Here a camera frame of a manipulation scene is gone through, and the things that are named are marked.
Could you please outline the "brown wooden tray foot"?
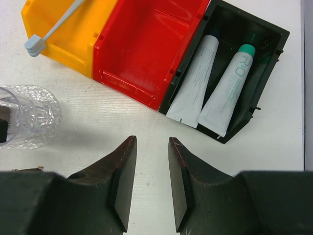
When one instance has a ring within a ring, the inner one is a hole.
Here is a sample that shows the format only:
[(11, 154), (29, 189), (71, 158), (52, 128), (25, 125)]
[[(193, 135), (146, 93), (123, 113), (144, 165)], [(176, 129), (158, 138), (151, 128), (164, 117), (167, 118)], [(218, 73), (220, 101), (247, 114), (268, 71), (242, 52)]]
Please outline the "brown wooden tray foot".
[(10, 121), (10, 108), (0, 107), (0, 143), (5, 143), (7, 140), (7, 133)]

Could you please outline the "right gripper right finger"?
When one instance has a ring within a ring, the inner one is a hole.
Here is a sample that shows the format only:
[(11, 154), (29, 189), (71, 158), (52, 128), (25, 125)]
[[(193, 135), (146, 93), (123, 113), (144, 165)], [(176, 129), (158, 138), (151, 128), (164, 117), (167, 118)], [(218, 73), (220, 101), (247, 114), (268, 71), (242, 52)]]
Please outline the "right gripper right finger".
[(310, 171), (242, 171), (230, 176), (170, 138), (176, 231), (181, 235), (310, 235)]

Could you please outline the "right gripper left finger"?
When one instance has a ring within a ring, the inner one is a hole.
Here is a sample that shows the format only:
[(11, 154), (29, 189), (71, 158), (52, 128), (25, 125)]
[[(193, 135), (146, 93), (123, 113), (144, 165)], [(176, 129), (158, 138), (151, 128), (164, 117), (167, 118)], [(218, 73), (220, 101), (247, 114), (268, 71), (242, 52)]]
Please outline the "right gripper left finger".
[(3, 235), (121, 235), (128, 229), (137, 156), (129, 136), (68, 178), (21, 170), (0, 174)]

